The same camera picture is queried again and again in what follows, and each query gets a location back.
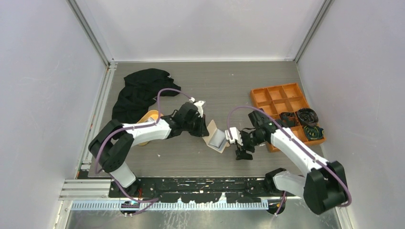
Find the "yellow oval tray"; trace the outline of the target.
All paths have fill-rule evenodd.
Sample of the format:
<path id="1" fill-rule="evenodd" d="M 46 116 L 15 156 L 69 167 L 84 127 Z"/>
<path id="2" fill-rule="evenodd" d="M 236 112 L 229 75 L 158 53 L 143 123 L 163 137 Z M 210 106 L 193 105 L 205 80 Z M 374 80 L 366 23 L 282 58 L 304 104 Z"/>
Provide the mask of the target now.
<path id="1" fill-rule="evenodd" d="M 163 114 L 160 114 L 158 110 L 150 110 L 148 111 L 139 121 L 140 123 L 149 123 L 149 122 L 156 122 L 158 118 L 161 118 Z M 156 128 L 152 128 L 151 130 L 140 130 L 139 134 L 141 134 L 140 140 L 138 145 L 144 146 L 149 141 L 152 140 L 161 140 L 164 139 L 165 133 L 162 130 L 158 130 L 157 132 L 152 132 L 153 130 L 157 130 Z"/>

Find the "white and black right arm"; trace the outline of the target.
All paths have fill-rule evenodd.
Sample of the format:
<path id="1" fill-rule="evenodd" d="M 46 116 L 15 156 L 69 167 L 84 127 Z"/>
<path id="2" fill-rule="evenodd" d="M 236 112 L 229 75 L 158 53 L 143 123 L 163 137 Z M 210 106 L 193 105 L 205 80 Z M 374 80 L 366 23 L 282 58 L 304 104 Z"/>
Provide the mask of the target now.
<path id="1" fill-rule="evenodd" d="M 301 171 L 294 175 L 284 168 L 266 173 L 264 187 L 271 196 L 287 193 L 302 198 L 308 208 L 320 215 L 335 207 L 347 207 L 352 196 L 347 186 L 344 167 L 338 161 L 330 162 L 319 156 L 295 136 L 292 130 L 263 110 L 254 108 L 249 113 L 250 132 L 227 127 L 227 141 L 236 145 L 238 160 L 251 160 L 255 147 L 270 143 L 284 153 Z"/>

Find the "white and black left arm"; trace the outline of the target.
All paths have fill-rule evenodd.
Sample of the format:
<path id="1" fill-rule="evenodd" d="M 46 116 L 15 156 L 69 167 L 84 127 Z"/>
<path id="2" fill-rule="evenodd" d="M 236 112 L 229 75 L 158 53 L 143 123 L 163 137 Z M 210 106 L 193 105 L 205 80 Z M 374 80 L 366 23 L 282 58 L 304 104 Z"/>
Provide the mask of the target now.
<path id="1" fill-rule="evenodd" d="M 204 105 L 204 101 L 186 102 L 179 110 L 158 121 L 122 124 L 111 120 L 91 141 L 88 150 L 96 158 L 96 164 L 121 185 L 122 193 L 133 197 L 139 191 L 139 183 L 125 162 L 129 150 L 140 143 L 173 138 L 182 132 L 196 137 L 209 136 Z"/>

